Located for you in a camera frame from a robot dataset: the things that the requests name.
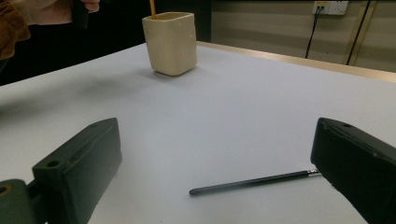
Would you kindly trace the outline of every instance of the brown sleeve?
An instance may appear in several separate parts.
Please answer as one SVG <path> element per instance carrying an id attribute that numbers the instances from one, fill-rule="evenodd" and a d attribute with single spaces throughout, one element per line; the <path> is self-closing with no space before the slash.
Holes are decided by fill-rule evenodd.
<path id="1" fill-rule="evenodd" d="M 0 60 L 14 56 L 15 44 L 29 37 L 29 29 L 19 11 L 8 1 L 0 0 Z"/>

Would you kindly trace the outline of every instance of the cup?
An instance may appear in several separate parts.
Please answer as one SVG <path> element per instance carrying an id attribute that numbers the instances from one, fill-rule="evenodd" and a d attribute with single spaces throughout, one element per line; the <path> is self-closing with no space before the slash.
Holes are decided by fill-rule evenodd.
<path id="1" fill-rule="evenodd" d="M 171 77 L 197 64 L 194 14 L 165 12 L 142 19 L 151 68 Z"/>

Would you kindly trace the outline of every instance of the table surface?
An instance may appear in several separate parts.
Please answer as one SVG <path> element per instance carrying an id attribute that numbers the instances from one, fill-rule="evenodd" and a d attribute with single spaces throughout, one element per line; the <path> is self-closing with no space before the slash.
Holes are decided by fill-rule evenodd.
<path id="1" fill-rule="evenodd" d="M 366 223 L 323 177 L 202 197 L 189 190 L 314 168 L 319 118 L 396 146 L 396 83 L 198 47 L 181 77 L 145 45 L 0 88 L 0 178 L 117 118 L 123 162 L 90 223 Z"/>

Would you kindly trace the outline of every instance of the person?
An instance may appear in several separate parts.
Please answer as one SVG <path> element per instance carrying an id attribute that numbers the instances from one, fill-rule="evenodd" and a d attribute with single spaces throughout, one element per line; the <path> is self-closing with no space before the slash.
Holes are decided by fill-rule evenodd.
<path id="1" fill-rule="evenodd" d="M 90 13 L 100 0 L 80 0 Z M 29 25 L 64 24 L 72 20 L 73 0 L 0 0 L 0 72 L 14 56 L 15 45 L 30 38 Z"/>

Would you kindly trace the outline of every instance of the power cord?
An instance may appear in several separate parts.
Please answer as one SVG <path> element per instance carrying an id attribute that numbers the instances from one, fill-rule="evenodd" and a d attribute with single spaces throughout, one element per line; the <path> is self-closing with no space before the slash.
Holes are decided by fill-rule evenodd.
<path id="1" fill-rule="evenodd" d="M 309 50 L 311 49 L 311 42 L 312 42 L 312 37 L 314 36 L 315 28 L 317 27 L 317 22 L 319 19 L 320 11 L 323 9 L 323 7 L 317 7 L 317 11 L 315 12 L 315 18 L 314 18 L 314 28 L 312 29 L 312 34 L 311 38 L 309 38 L 308 46 L 306 47 L 306 53 L 305 53 L 305 58 L 308 58 Z"/>

